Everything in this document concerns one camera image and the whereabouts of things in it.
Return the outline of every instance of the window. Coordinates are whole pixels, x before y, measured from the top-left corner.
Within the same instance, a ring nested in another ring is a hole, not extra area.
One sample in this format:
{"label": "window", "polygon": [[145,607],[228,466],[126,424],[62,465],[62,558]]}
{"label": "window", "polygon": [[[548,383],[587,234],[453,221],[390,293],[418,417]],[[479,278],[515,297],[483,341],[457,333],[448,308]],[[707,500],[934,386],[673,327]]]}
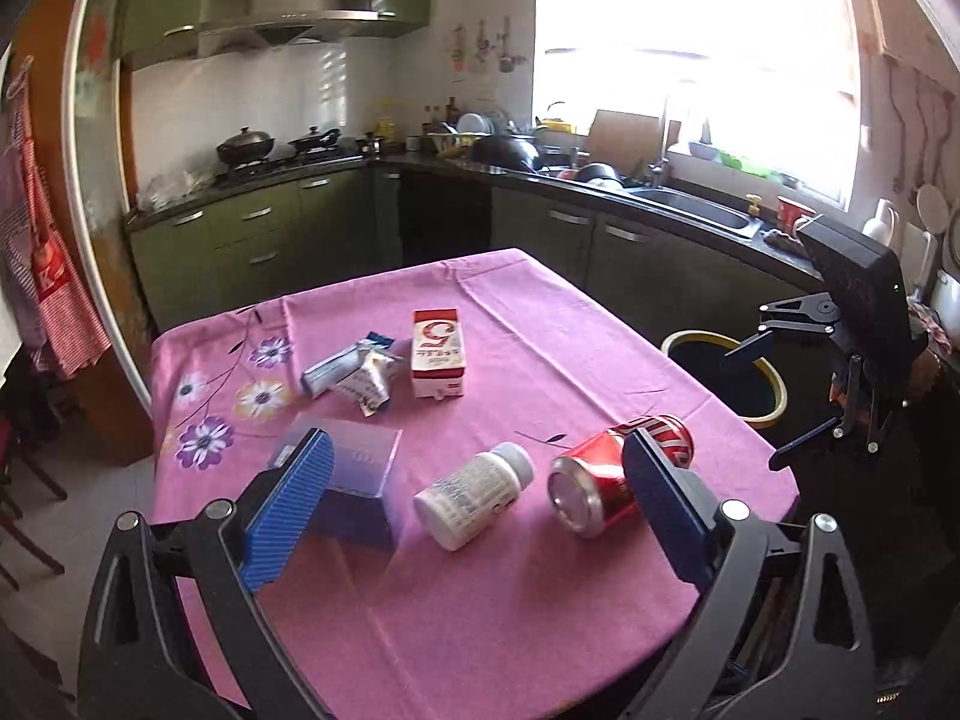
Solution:
{"label": "window", "polygon": [[859,134],[850,0],[536,0],[534,107],[659,116],[846,205]]}

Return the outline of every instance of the pink tablecloth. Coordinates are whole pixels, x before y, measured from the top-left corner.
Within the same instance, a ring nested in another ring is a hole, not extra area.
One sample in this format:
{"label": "pink tablecloth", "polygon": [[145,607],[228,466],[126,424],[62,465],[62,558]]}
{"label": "pink tablecloth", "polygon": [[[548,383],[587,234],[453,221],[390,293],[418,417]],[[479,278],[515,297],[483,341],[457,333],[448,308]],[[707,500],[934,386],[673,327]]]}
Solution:
{"label": "pink tablecloth", "polygon": [[[155,521],[195,517],[263,469],[296,413],[362,421],[330,392],[305,400],[304,367],[368,331],[409,340],[418,308],[460,310],[467,394],[411,396],[403,375],[373,424],[403,429],[397,462],[411,494],[475,452],[514,440],[538,475],[461,551],[413,517],[394,555],[305,536],[259,595],[290,655],[341,720],[544,717],[659,648],[695,598],[640,519],[581,541],[553,519],[546,469],[566,445],[642,413],[683,418],[694,469],[720,498],[782,517],[797,489],[766,469],[771,448],[673,362],[559,276],[516,250],[395,271],[221,314],[154,347]],[[218,439],[200,456],[193,440]],[[195,589],[191,625],[219,693],[242,696]]]}

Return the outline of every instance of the purple translucent box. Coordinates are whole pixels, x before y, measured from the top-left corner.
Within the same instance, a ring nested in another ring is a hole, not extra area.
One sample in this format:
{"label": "purple translucent box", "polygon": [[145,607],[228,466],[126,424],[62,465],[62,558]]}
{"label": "purple translucent box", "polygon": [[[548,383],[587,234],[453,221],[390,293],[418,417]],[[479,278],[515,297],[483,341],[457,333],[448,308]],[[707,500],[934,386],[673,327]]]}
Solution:
{"label": "purple translucent box", "polygon": [[395,550],[409,495],[394,456],[400,430],[301,415],[283,434],[271,466],[286,461],[310,428],[333,441],[333,476],[307,524],[307,531]]}

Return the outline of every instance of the white pill bottle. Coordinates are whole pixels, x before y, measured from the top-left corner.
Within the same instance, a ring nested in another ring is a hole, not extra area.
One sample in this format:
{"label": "white pill bottle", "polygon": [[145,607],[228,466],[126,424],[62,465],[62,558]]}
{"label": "white pill bottle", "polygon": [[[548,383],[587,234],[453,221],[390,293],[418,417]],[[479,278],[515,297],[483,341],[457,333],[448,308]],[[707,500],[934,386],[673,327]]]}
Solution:
{"label": "white pill bottle", "polygon": [[453,552],[490,525],[533,481],[530,455],[522,446],[503,442],[417,493],[414,510],[440,546]]}

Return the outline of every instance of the metal screw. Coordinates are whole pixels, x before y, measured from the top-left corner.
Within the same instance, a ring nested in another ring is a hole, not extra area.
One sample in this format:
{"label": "metal screw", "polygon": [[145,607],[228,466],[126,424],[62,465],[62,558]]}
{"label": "metal screw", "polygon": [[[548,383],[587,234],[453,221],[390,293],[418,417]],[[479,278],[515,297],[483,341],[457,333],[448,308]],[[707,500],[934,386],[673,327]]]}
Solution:
{"label": "metal screw", "polygon": [[720,511],[724,513],[724,517],[727,519],[733,519],[737,522],[750,517],[750,507],[743,501],[736,500],[736,498],[724,501]]}
{"label": "metal screw", "polygon": [[206,505],[206,509],[203,510],[203,513],[206,514],[210,519],[226,519],[230,516],[232,511],[232,501],[229,501],[226,498],[217,498],[217,500],[210,501]]}
{"label": "metal screw", "polygon": [[833,533],[833,531],[839,527],[837,521],[829,514],[817,514],[816,517],[813,518],[813,524],[824,533]]}
{"label": "metal screw", "polygon": [[131,531],[140,524],[140,517],[136,512],[123,512],[117,517],[117,529],[121,531]]}

